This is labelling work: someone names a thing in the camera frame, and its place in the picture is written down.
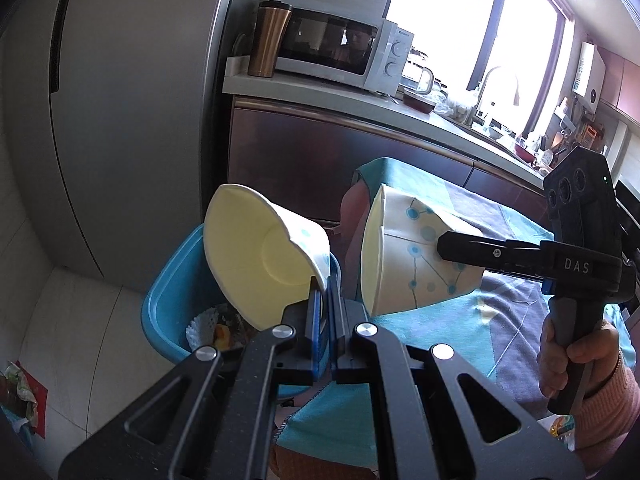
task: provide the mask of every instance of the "kitchen counter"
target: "kitchen counter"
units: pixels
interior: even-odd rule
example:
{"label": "kitchen counter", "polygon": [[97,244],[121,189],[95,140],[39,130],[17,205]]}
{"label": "kitchen counter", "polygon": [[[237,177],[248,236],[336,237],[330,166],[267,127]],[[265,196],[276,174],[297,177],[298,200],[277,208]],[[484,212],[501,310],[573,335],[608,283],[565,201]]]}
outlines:
{"label": "kitchen counter", "polygon": [[247,59],[228,60],[224,93],[323,108],[382,124],[481,160],[542,189],[542,176],[529,166],[435,113],[424,114],[389,97],[312,77],[281,72],[273,78],[248,76]]}

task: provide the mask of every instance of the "kitchen utensil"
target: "kitchen utensil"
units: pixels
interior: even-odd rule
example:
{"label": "kitchen utensil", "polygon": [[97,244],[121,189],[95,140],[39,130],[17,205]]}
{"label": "kitchen utensil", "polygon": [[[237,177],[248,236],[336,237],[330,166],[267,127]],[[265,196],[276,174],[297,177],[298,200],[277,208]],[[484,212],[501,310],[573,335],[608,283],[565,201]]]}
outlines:
{"label": "kitchen utensil", "polygon": [[492,126],[487,128],[487,133],[489,134],[489,137],[491,137],[493,140],[498,140],[504,135],[500,130],[496,130]]}
{"label": "kitchen utensil", "polygon": [[306,300],[311,277],[326,290],[324,229],[249,187],[224,184],[215,192],[204,251],[225,297],[258,330],[279,324],[287,305]]}
{"label": "kitchen utensil", "polygon": [[465,221],[410,194],[382,185],[362,241],[360,283],[372,316],[412,310],[470,293],[482,267],[444,261],[436,250],[441,234],[481,236]]}
{"label": "kitchen utensil", "polygon": [[431,112],[433,112],[433,109],[437,104],[437,102],[432,101],[428,97],[417,92],[413,92],[407,88],[404,89],[404,93],[402,94],[402,102],[407,106],[425,114],[430,114]]}
{"label": "kitchen utensil", "polygon": [[551,150],[545,150],[544,153],[542,153],[542,155],[540,156],[539,162],[548,166],[553,162],[553,160],[554,160],[554,152],[552,152]]}
{"label": "kitchen utensil", "polygon": [[560,132],[556,132],[554,136],[554,140],[551,142],[551,149],[557,151],[558,146],[560,146],[563,140],[564,140],[564,130]]}
{"label": "kitchen utensil", "polygon": [[261,2],[258,6],[248,75],[273,77],[282,37],[291,17],[291,9],[293,6],[277,0]]}
{"label": "kitchen utensil", "polygon": [[400,85],[418,94],[428,94],[433,88],[433,72],[425,66],[426,54],[411,49],[402,70]]}
{"label": "kitchen utensil", "polygon": [[514,148],[516,150],[516,155],[519,156],[522,160],[524,160],[527,164],[532,163],[536,160],[536,156],[528,152],[523,146],[519,145],[517,142],[514,144]]}

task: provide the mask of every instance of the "paper cup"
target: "paper cup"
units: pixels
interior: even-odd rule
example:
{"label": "paper cup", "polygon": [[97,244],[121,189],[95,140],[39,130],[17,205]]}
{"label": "paper cup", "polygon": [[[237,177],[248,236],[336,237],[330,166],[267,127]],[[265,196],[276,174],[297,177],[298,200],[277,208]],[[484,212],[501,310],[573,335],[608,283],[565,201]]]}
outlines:
{"label": "paper cup", "polygon": [[478,288],[482,267],[443,260],[436,244],[447,231],[481,236],[465,221],[382,185],[362,241],[360,285],[372,316],[411,310]]}
{"label": "paper cup", "polygon": [[326,290],[324,229],[246,186],[224,184],[213,195],[204,250],[226,298],[258,330],[280,323],[287,305],[306,300],[312,276]]}

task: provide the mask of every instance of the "red bowl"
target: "red bowl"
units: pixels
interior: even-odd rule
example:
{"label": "red bowl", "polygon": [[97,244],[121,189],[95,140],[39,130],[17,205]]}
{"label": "red bowl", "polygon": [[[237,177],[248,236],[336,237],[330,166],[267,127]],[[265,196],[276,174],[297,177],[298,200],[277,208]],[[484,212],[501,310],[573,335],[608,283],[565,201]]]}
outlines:
{"label": "red bowl", "polygon": [[516,155],[519,156],[522,160],[524,160],[527,164],[536,160],[536,156],[533,153],[525,150],[517,142],[515,144],[515,147],[516,147]]}

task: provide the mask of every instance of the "microwave oven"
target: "microwave oven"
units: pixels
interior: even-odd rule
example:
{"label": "microwave oven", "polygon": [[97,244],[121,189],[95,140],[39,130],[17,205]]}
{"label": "microwave oven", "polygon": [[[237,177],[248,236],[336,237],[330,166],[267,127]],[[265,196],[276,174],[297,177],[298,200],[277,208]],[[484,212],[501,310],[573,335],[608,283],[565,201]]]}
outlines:
{"label": "microwave oven", "polygon": [[292,5],[276,70],[395,95],[414,35],[398,24],[315,0]]}

